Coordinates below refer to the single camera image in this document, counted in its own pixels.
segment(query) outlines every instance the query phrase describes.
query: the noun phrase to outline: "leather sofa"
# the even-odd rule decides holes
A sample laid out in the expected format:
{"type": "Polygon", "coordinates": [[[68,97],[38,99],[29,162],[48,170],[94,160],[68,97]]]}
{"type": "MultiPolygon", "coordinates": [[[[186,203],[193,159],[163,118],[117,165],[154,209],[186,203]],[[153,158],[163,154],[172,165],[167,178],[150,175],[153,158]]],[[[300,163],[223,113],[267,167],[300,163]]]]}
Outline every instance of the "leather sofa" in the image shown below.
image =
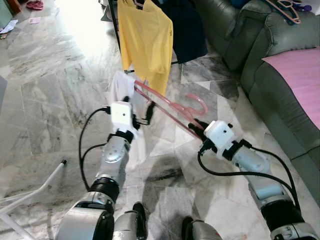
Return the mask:
{"type": "Polygon", "coordinates": [[[282,76],[262,58],[320,46],[320,15],[299,12],[289,25],[262,0],[236,9],[230,0],[196,0],[210,44],[240,83],[255,110],[291,159],[320,205],[320,131],[306,115],[282,76]]]}

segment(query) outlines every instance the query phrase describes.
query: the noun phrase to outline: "yellow t-shirt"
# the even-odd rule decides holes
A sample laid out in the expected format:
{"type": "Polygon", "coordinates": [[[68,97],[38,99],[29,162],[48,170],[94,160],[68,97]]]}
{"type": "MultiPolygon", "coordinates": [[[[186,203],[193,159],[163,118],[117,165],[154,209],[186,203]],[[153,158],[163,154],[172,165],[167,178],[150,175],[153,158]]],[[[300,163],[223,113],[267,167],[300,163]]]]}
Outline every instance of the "yellow t-shirt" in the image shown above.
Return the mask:
{"type": "Polygon", "coordinates": [[[151,0],[137,9],[133,0],[118,0],[122,67],[135,73],[164,95],[171,68],[172,21],[151,0]]]}

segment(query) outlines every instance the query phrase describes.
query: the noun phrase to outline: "pink cloth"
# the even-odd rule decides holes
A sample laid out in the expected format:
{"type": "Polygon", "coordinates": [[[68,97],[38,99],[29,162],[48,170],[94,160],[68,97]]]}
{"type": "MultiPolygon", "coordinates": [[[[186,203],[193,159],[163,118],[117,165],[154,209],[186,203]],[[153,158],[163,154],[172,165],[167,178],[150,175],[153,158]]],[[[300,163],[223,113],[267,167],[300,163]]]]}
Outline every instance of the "pink cloth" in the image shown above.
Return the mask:
{"type": "Polygon", "coordinates": [[[281,74],[305,113],[320,129],[320,48],[286,51],[262,60],[281,74]]]}

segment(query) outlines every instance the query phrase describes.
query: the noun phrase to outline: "robot leg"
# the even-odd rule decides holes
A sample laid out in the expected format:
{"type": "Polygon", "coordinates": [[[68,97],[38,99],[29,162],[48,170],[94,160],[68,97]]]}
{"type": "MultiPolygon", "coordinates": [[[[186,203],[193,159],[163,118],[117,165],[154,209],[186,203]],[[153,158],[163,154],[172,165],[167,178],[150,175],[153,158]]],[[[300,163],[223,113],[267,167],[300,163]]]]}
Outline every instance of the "robot leg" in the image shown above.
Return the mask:
{"type": "Polygon", "coordinates": [[[201,220],[190,221],[185,227],[185,234],[182,234],[182,236],[184,237],[183,240],[222,240],[219,233],[211,225],[201,220]]]}
{"type": "Polygon", "coordinates": [[[139,202],[134,204],[133,210],[125,212],[114,223],[112,240],[146,240],[147,236],[145,209],[139,202]]]}

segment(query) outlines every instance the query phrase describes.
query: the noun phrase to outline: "dark blue cloth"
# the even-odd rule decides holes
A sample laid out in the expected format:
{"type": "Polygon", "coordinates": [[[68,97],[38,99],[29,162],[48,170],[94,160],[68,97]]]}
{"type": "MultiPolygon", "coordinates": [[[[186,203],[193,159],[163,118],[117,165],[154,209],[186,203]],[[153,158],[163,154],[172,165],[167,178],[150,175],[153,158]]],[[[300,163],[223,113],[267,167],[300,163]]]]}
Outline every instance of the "dark blue cloth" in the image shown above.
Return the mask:
{"type": "Polygon", "coordinates": [[[173,50],[178,63],[208,53],[201,17],[189,0],[167,0],[160,8],[173,23],[173,50]]]}
{"type": "Polygon", "coordinates": [[[247,2],[250,0],[231,0],[232,6],[234,6],[236,9],[241,9],[247,2]]]}

